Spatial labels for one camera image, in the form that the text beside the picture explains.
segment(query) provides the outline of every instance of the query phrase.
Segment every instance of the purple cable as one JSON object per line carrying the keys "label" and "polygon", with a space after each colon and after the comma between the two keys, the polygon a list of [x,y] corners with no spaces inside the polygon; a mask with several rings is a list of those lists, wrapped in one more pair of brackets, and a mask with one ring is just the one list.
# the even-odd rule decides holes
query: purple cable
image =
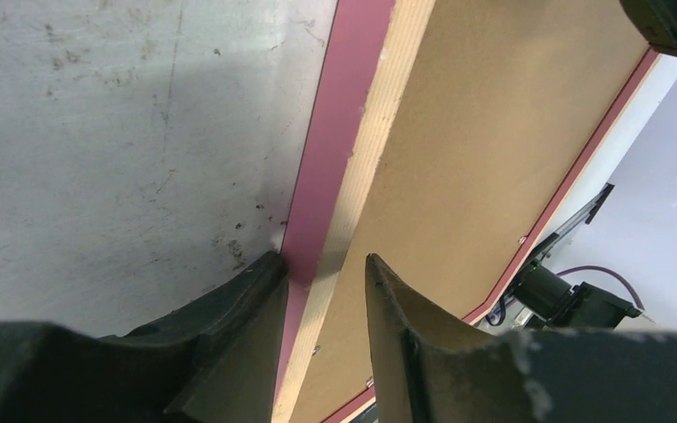
{"label": "purple cable", "polygon": [[632,300],[635,301],[635,305],[637,308],[640,308],[641,310],[644,310],[644,304],[642,303],[642,300],[640,300],[640,296],[637,295],[637,291],[635,291],[635,288],[632,287],[632,285],[619,273],[616,273],[615,271],[612,271],[611,269],[608,269],[607,267],[603,266],[593,266],[593,265],[587,265],[587,266],[577,266],[573,267],[572,269],[567,269],[566,271],[560,271],[559,273],[556,274],[556,276],[566,276],[569,275],[570,273],[575,273],[576,271],[602,271],[604,273],[607,273],[619,282],[621,282],[622,285],[624,285],[625,288],[627,288],[627,291],[629,291],[629,295],[632,296]]}

